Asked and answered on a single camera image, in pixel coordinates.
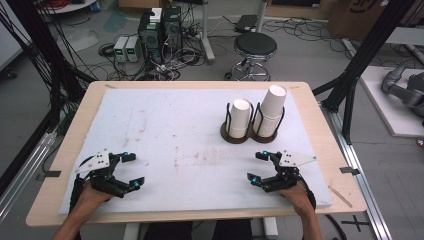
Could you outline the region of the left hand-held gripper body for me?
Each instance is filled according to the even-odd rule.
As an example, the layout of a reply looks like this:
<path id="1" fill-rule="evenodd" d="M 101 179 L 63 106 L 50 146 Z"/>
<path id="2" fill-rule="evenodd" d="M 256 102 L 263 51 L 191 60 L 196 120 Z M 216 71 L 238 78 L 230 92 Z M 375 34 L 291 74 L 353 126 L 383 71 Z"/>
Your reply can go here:
<path id="1" fill-rule="evenodd" d="M 117 164 L 127 156 L 127 152 L 120 154 L 108 153 L 106 150 L 98 152 L 83 160 L 76 168 L 75 174 L 79 177 L 82 173 L 87 172 L 87 177 L 93 189 L 123 198 L 128 185 L 116 180 L 113 172 Z"/>

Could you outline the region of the person's left hand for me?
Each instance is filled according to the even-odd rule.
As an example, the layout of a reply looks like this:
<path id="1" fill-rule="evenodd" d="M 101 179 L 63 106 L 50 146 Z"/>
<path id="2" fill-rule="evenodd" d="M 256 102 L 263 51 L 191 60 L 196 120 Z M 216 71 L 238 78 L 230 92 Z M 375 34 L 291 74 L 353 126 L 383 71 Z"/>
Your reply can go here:
<path id="1" fill-rule="evenodd" d="M 71 211 L 71 213 L 80 218 L 89 218 L 106 201 L 110 200 L 112 195 L 94 189 L 91 182 L 84 184 L 83 191 Z"/>

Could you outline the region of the thin wooden stick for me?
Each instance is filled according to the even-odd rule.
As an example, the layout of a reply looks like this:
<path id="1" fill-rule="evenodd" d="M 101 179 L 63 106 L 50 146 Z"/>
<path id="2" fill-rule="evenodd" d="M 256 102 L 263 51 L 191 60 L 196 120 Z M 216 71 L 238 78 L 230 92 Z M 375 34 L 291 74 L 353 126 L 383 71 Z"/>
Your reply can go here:
<path id="1" fill-rule="evenodd" d="M 347 198 L 345 198 L 338 190 L 333 188 L 332 186 L 328 185 L 328 188 L 341 200 L 343 201 L 349 208 L 352 208 L 353 205 L 351 202 L 348 201 Z"/>

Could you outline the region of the brown cardboard box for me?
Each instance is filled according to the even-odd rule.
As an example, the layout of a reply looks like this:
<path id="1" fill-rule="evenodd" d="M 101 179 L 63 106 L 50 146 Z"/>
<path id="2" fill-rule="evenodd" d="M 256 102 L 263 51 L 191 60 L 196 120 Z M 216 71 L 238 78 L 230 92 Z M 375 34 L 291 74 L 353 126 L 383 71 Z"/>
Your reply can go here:
<path id="1" fill-rule="evenodd" d="M 327 30 L 334 39 L 386 42 L 420 0 L 339 0 Z"/>

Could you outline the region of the black computer tower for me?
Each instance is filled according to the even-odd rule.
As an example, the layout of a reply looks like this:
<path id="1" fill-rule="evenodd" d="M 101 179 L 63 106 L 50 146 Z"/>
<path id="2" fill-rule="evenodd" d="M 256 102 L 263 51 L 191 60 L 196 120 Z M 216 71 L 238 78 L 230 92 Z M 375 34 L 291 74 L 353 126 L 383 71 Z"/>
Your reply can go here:
<path id="1" fill-rule="evenodd" d="M 144 13 L 140 18 L 138 34 L 141 43 L 145 46 L 148 56 L 158 64 L 163 62 L 163 28 L 160 22 L 151 22 L 150 14 Z"/>
<path id="2" fill-rule="evenodd" d="M 167 7 L 164 11 L 163 23 L 168 47 L 171 52 L 176 53 L 182 48 L 181 7 Z"/>

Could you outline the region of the grey desk leg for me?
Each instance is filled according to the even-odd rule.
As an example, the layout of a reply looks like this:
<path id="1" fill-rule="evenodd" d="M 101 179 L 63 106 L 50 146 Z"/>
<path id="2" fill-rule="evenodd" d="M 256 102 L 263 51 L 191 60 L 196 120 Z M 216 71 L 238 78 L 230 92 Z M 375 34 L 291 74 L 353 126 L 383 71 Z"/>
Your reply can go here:
<path id="1" fill-rule="evenodd" d="M 208 64 L 215 61 L 211 44 L 208 39 L 208 0 L 201 0 L 202 2 L 202 31 L 200 32 L 201 45 L 204 51 L 205 59 Z"/>

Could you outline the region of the flat black device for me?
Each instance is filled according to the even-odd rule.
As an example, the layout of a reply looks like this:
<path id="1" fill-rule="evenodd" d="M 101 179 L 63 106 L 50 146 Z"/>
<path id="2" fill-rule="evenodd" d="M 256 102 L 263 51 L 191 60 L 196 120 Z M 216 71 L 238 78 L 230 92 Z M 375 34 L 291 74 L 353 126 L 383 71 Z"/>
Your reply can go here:
<path id="1" fill-rule="evenodd" d="M 236 23 L 234 30 L 239 33 L 249 32 L 255 27 L 256 21 L 256 15 L 242 15 Z"/>

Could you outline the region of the aluminium floor rail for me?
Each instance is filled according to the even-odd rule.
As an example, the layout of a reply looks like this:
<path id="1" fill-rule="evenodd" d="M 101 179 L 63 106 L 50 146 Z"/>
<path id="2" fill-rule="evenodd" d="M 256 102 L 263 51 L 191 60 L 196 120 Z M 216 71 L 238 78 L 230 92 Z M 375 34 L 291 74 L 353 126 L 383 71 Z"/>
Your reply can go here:
<path id="1" fill-rule="evenodd" d="M 362 169 L 359 158 L 354 147 L 342 135 L 342 119 L 338 113 L 332 113 L 327 109 L 321 108 L 333 135 L 341 149 L 341 152 L 347 162 L 347 165 L 357 173 L 353 175 L 362 196 L 366 203 L 366 215 L 370 222 L 376 240 L 393 240 L 389 228 L 379 209 L 378 203 L 372 193 L 371 187 L 367 181 L 365 172 Z"/>
<path id="2" fill-rule="evenodd" d="M 22 167 L 12 178 L 10 185 L 0 197 L 0 224 L 7 218 L 14 204 L 23 193 L 23 190 L 54 145 L 56 138 L 56 133 L 45 133 L 39 141 L 30 148 L 29 154 L 23 158 L 24 162 Z"/>

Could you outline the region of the person's right hand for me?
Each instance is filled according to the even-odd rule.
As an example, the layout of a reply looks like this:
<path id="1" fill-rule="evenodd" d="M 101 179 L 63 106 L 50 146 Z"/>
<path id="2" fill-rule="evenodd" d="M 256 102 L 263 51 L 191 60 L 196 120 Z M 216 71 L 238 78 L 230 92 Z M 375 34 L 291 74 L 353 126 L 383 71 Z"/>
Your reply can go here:
<path id="1" fill-rule="evenodd" d="M 297 182 L 295 186 L 289 189 L 280 190 L 279 193 L 289 200 L 300 217 L 311 217 L 315 213 L 309 201 L 306 188 L 300 182 Z"/>

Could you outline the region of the grey bench power supply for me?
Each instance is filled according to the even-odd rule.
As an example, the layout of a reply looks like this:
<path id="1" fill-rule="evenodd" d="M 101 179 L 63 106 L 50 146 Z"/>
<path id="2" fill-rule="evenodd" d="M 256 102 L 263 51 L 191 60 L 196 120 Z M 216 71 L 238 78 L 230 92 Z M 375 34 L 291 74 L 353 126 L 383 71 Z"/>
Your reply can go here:
<path id="1" fill-rule="evenodd" d="M 115 58 L 118 62 L 127 62 L 128 57 L 126 54 L 126 43 L 128 41 L 127 37 L 121 36 L 115 43 L 113 50 L 115 53 Z"/>
<path id="2" fill-rule="evenodd" d="M 126 52 L 129 62 L 137 62 L 140 55 L 140 44 L 137 36 L 130 36 L 126 43 Z"/>

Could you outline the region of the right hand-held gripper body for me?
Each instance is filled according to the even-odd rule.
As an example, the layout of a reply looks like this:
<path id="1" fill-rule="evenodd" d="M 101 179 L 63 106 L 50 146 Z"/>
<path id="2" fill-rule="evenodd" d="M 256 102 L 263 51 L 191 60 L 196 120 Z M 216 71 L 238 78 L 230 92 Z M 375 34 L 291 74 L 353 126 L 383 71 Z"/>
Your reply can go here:
<path id="1" fill-rule="evenodd" d="M 262 179 L 264 185 L 261 186 L 261 188 L 265 192 L 291 188 L 301 179 L 299 166 L 316 160 L 316 157 L 313 155 L 290 152 L 288 150 L 283 150 L 282 152 L 276 152 L 274 154 L 275 160 L 270 161 L 274 165 L 276 175 Z"/>

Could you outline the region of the light wooden table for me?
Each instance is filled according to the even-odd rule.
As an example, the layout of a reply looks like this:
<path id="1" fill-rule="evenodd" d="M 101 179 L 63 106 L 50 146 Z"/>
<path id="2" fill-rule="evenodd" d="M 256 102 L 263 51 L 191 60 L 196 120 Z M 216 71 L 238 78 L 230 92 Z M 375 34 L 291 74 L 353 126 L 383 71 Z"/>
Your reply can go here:
<path id="1" fill-rule="evenodd" d="M 75 170 L 80 164 L 76 159 L 82 149 L 84 139 L 99 110 L 105 92 L 109 89 L 263 89 L 267 92 L 267 82 L 220 82 L 220 81 L 98 81 L 89 85 L 88 90 L 77 110 L 71 126 L 53 161 L 53 171 L 61 171 L 59 177 L 48 177 L 26 218 L 26 223 L 32 227 L 57 226 L 66 217 L 69 209 L 69 198 L 72 192 Z M 346 162 L 334 139 L 334 136 L 323 117 L 310 87 L 304 82 L 287 82 L 285 88 L 288 95 L 293 96 L 307 133 L 309 142 L 318 159 L 318 165 L 333 201 L 329 207 L 317 211 L 324 213 L 361 212 L 365 208 L 364 199 L 350 174 L 343 174 L 341 167 Z M 349 208 L 329 188 L 338 190 L 353 207 Z M 225 218 L 253 218 L 263 216 L 284 216 L 293 214 L 294 210 L 288 202 L 288 207 L 278 210 L 239 209 L 239 210 L 196 210 L 177 212 L 135 212 L 135 213 L 103 213 L 99 209 L 93 217 L 95 223 L 128 223 L 128 222 L 158 222 L 178 220 L 206 220 Z"/>

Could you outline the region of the black metal frame post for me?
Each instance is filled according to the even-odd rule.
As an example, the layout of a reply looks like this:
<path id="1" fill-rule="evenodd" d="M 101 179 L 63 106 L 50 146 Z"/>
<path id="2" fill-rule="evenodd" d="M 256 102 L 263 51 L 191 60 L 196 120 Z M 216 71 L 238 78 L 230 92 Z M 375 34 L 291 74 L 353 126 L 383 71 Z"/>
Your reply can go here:
<path id="1" fill-rule="evenodd" d="M 314 96 L 328 90 L 330 94 L 321 102 L 324 109 L 337 113 L 345 102 L 341 134 L 351 145 L 351 123 L 355 101 L 356 85 L 377 52 L 386 43 L 398 23 L 411 9 L 415 0 L 389 0 L 383 13 L 363 40 L 360 48 L 352 57 L 345 70 L 335 79 L 312 90 Z"/>
<path id="2" fill-rule="evenodd" d="M 59 124 L 59 111 L 66 104 L 82 101 L 86 90 L 84 86 L 95 81 L 95 78 L 80 71 L 64 56 L 40 12 L 36 0 L 5 0 L 16 20 L 0 3 L 0 23 L 22 48 L 39 76 L 49 90 L 50 110 L 37 126 L 24 147 L 0 176 L 0 197 L 10 188 L 12 181 L 23 168 L 35 144 L 46 131 L 52 131 Z"/>

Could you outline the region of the black round stool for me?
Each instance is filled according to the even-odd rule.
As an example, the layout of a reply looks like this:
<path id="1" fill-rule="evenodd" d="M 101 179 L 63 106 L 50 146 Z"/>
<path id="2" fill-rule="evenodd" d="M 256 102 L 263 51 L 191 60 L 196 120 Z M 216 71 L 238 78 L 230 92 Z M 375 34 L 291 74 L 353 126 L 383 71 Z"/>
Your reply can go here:
<path id="1" fill-rule="evenodd" d="M 263 62 L 268 61 L 277 52 L 276 41 L 259 32 L 243 33 L 235 38 L 234 50 L 243 60 L 225 73 L 226 80 L 269 81 L 271 75 Z"/>

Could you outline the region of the tall stack of paper cups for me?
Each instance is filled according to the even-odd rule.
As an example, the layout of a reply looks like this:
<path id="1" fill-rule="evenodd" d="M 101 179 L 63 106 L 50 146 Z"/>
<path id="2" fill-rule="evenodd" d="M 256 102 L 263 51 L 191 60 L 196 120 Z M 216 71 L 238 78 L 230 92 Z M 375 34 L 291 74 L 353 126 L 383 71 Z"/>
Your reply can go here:
<path id="1" fill-rule="evenodd" d="M 282 118 L 287 90 L 271 85 L 256 111 L 253 130 L 259 137 L 271 137 Z"/>

